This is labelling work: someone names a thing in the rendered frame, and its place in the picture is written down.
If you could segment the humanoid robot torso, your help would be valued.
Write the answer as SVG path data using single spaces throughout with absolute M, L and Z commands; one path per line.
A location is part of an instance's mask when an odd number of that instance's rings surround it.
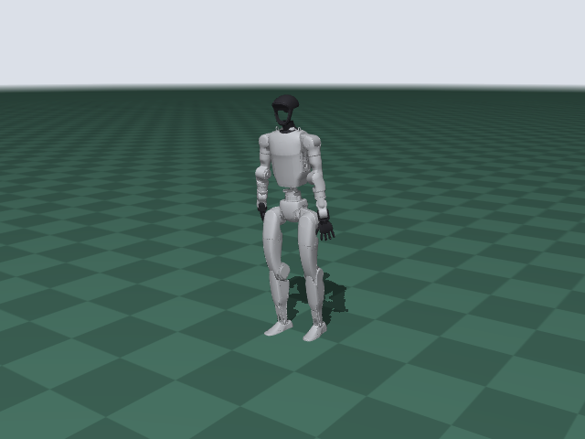
M 278 130 L 277 130 L 278 128 Z M 299 130 L 300 128 L 300 130 Z M 283 220 L 299 222 L 301 209 L 308 209 L 306 198 L 302 198 L 301 191 L 297 187 L 307 184 L 307 175 L 311 172 L 307 150 L 302 144 L 302 134 L 308 134 L 305 130 L 295 130 L 291 133 L 280 133 L 279 127 L 269 136 L 269 148 L 271 154 L 272 171 L 280 187 L 284 189 L 285 199 L 280 201 L 280 215 Z

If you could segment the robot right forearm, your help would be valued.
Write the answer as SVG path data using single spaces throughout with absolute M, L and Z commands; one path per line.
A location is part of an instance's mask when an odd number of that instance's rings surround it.
M 257 185 L 257 207 L 259 207 L 259 203 L 262 202 L 265 204 L 265 208 L 266 208 L 267 207 L 267 200 L 266 199 L 268 197 L 269 180 L 262 180 L 262 179 L 256 178 L 256 185 Z

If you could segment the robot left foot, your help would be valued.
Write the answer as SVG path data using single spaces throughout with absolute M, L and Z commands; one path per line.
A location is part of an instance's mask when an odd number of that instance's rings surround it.
M 313 325 L 310 330 L 303 336 L 304 341 L 314 341 L 319 338 L 325 331 L 327 331 L 326 323 L 323 321 L 321 327 Z

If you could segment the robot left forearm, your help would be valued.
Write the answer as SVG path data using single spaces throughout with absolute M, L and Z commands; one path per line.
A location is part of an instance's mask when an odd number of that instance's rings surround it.
M 325 182 L 324 179 L 322 177 L 322 175 L 320 173 L 314 173 L 312 180 L 314 182 L 314 187 L 313 187 L 313 193 L 314 193 L 314 199 L 317 200 L 316 201 L 316 207 L 318 208 L 319 211 L 319 217 L 320 219 L 323 218 L 327 218 L 327 202 L 325 200 L 326 195 L 325 195 Z

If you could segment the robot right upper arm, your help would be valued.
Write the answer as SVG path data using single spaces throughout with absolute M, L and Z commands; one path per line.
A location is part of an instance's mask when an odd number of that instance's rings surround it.
M 270 134 L 263 134 L 259 138 L 261 166 L 257 168 L 255 176 L 262 180 L 268 180 L 271 177 L 271 154 L 268 141 Z

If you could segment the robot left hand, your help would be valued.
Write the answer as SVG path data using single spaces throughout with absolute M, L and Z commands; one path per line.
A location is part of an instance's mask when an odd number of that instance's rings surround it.
M 320 222 L 318 223 L 318 228 L 316 229 L 315 234 L 317 235 L 317 233 L 318 233 L 318 231 L 320 229 L 321 241 L 323 240 L 323 234 L 324 234 L 324 239 L 327 241 L 326 233 L 328 234 L 329 240 L 331 240 L 330 231 L 332 233 L 332 236 L 335 237 L 335 234 L 334 234 L 334 231 L 333 231 L 333 226 L 332 226 L 332 224 L 329 221 L 330 217 L 329 217 L 329 211 L 328 210 L 327 210 L 327 215 L 328 215 L 327 218 L 320 219 L 320 217 L 319 217 L 319 211 L 317 210 L 317 216 L 318 216 L 318 220 Z

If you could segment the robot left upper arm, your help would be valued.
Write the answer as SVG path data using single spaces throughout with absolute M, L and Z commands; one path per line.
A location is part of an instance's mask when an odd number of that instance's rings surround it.
M 312 180 L 313 174 L 318 172 L 323 176 L 322 158 L 320 156 L 321 140 L 314 134 L 302 134 L 301 137 L 303 147 L 307 150 L 309 164 L 312 168 L 312 172 L 307 175 L 306 179 L 309 184 L 314 185 Z

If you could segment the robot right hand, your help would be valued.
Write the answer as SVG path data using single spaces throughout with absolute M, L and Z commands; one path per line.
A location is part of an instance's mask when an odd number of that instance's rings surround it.
M 261 202 L 261 203 L 259 203 L 258 211 L 259 211 L 259 212 L 260 212 L 260 214 L 261 214 L 261 219 L 262 219 L 262 221 L 264 221 L 264 215 L 265 215 L 265 213 L 266 213 L 266 210 L 267 210 L 267 207 L 265 208 L 265 204 L 264 204 L 264 203 L 262 203 L 262 202 Z

